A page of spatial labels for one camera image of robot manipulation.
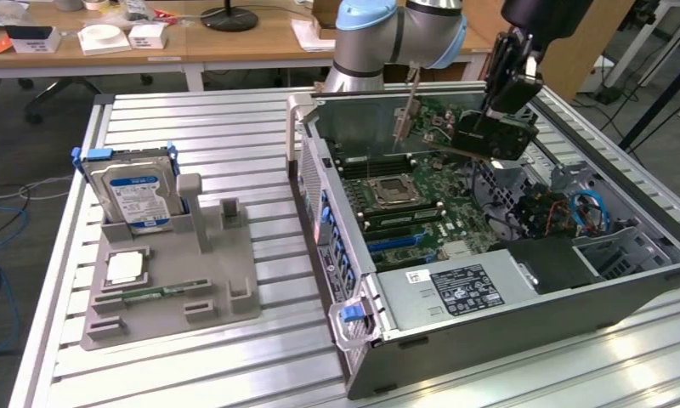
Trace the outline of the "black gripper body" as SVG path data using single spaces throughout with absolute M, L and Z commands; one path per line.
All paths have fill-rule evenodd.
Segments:
M 592 0 L 506 0 L 502 18 L 532 34 L 537 43 L 571 37 L 584 19 Z

